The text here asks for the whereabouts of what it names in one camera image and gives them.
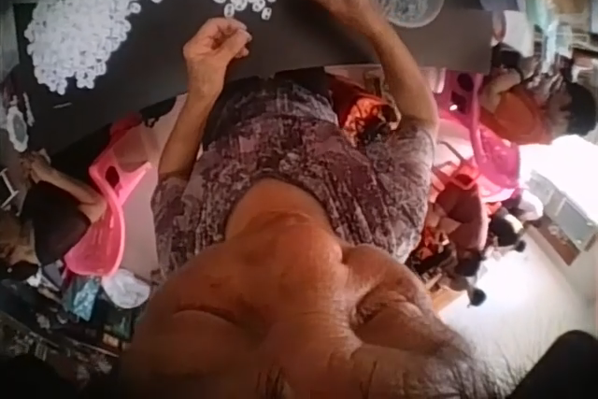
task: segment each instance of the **orange shirt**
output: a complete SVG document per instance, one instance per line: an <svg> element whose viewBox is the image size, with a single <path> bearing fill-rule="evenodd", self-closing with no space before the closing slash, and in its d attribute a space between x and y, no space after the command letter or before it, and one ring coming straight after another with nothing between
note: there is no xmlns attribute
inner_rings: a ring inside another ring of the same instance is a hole
<svg viewBox="0 0 598 399"><path fill-rule="evenodd" d="M552 141L544 111L532 93L521 87L502 93L493 113L481 108L479 118L499 137L518 145L549 144Z"/></svg>

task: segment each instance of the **patterned shirt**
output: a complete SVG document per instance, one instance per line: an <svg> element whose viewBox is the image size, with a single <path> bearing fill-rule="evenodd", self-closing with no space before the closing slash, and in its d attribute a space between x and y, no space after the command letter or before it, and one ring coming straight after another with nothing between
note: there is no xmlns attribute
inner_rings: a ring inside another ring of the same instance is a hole
<svg viewBox="0 0 598 399"><path fill-rule="evenodd" d="M430 189L434 142L423 127L403 119L397 130L355 147L329 100L288 80L225 102L218 136L190 180L167 178L152 198L162 278L222 242L234 205L264 178L312 194L349 243L405 261L420 240Z"/></svg>

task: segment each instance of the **table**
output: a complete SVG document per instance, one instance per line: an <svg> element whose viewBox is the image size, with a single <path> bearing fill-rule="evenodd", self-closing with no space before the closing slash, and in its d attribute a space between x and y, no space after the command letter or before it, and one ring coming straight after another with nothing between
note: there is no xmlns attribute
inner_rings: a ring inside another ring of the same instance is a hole
<svg viewBox="0 0 598 399"><path fill-rule="evenodd" d="M130 18L133 30L108 61L108 72L95 89L79 90L71 82L66 95L37 84L27 42L22 36L33 5L15 6L21 85L29 93L36 124L34 148L50 154L126 114L186 91L181 49L208 18L221 15L211 0L142 1L141 14ZM370 64L375 54L309 0L278 0L272 19L243 12L238 16L253 33L251 56L232 68L230 79L269 76L277 71L312 66ZM491 15L467 10L447 0L435 21L420 29L399 29L420 65L487 72L491 60ZM67 107L56 106L68 104Z"/></svg>

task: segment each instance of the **floral blouse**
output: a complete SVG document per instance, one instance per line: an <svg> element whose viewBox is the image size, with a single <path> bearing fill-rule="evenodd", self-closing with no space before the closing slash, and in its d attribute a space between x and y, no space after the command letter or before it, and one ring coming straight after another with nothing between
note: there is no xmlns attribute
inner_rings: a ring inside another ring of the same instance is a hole
<svg viewBox="0 0 598 399"><path fill-rule="evenodd" d="M329 100L288 80L265 81L224 102L216 138L190 180L167 178L153 195L159 278L222 242L234 205L263 178L311 193L339 237L405 261L420 239L430 189L434 142L424 128L403 119L355 147Z"/></svg>

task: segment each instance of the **black tabletop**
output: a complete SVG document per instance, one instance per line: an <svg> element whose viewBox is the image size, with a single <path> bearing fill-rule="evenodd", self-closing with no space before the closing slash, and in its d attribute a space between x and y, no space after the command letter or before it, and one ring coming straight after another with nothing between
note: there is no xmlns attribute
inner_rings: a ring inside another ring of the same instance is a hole
<svg viewBox="0 0 598 399"><path fill-rule="evenodd" d="M222 15L222 6L212 0L163 0L158 5L142 0L141 6L141 13L129 18L133 29L127 40L111 55L107 73L96 79L95 88L80 90L71 80L66 95L51 93L36 82L31 57L26 53L27 41L23 36L34 5L15 6L19 77L22 87L29 93L36 118L30 132L32 147L46 148L49 153L62 150L128 113L186 91L181 49L202 23ZM269 76L277 71L312 66L375 61L375 55L360 38L349 34L309 0L278 0L273 10L270 21L263 21L260 15L250 11L237 15L248 25L253 41L250 57L235 63L230 79ZM440 20L442 17L444 21L452 20L443 12ZM489 42L490 19L484 26L481 33L469 33L466 39L479 47L480 38L483 41L487 34L486 42ZM428 41L434 28L444 29L441 23L434 25L433 22L419 33L418 30L406 31L406 44L412 51L417 46L433 47L434 44ZM433 35L436 39L447 41L438 33ZM417 58L418 50L415 49L414 53ZM424 60L430 60L429 56L425 56L430 54L429 51L422 54ZM467 68L468 64L466 62L464 67L456 64L458 67L453 68Z"/></svg>

